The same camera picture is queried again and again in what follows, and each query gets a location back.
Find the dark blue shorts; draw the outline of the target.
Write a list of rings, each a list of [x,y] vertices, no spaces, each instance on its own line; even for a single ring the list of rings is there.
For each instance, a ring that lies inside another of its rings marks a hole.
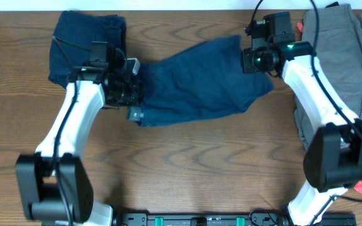
[[[142,127],[169,126],[244,113],[271,92],[263,73],[245,74],[241,37],[216,38],[159,62],[141,65],[143,100],[127,118]]]

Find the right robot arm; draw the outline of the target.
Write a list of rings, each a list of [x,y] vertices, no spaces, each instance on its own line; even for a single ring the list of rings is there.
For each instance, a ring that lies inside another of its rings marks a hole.
[[[288,12],[252,20],[245,33],[251,38],[251,47],[241,53],[243,72],[264,72],[282,79],[314,130],[303,162],[306,181],[274,224],[346,225],[346,219],[324,218],[324,213],[362,181],[362,119],[326,78],[316,43],[295,39]]]

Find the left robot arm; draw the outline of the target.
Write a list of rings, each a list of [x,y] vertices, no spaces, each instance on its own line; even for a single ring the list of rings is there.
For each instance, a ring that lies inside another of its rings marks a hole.
[[[20,154],[15,164],[24,215],[43,225],[120,225],[114,207],[95,200],[82,157],[101,109],[140,105],[140,61],[107,42],[93,41],[89,59],[76,65],[64,41],[54,37],[53,42],[70,72],[50,131],[34,154]]]

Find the folded dark navy shorts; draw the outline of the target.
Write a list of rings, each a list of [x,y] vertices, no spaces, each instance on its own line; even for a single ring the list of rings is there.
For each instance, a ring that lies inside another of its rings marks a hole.
[[[126,52],[126,20],[116,14],[92,16],[78,11],[64,11],[56,24],[49,54],[48,80],[67,86],[70,65],[78,66],[90,57],[93,41],[102,41]]]

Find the grey shorts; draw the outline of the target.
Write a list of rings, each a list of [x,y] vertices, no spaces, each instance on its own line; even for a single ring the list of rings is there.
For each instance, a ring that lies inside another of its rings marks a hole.
[[[349,4],[304,14],[302,39],[317,41],[317,56],[328,81],[362,119],[362,15]]]

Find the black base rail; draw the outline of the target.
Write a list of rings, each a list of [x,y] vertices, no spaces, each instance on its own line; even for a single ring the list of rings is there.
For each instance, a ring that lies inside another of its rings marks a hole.
[[[282,211],[255,209],[249,213],[115,213],[112,226],[357,226],[352,213],[305,214],[288,209]]]

